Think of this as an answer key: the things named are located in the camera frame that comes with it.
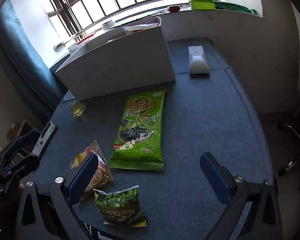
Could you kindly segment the person's left hand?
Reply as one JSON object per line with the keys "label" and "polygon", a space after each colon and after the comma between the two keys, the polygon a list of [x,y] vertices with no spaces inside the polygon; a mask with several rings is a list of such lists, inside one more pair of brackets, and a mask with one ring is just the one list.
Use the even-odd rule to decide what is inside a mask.
{"label": "person's left hand", "polygon": [[18,186],[18,188],[19,188],[21,191],[23,191],[23,189],[25,188],[25,186],[24,186],[23,183],[20,183],[19,186]]}

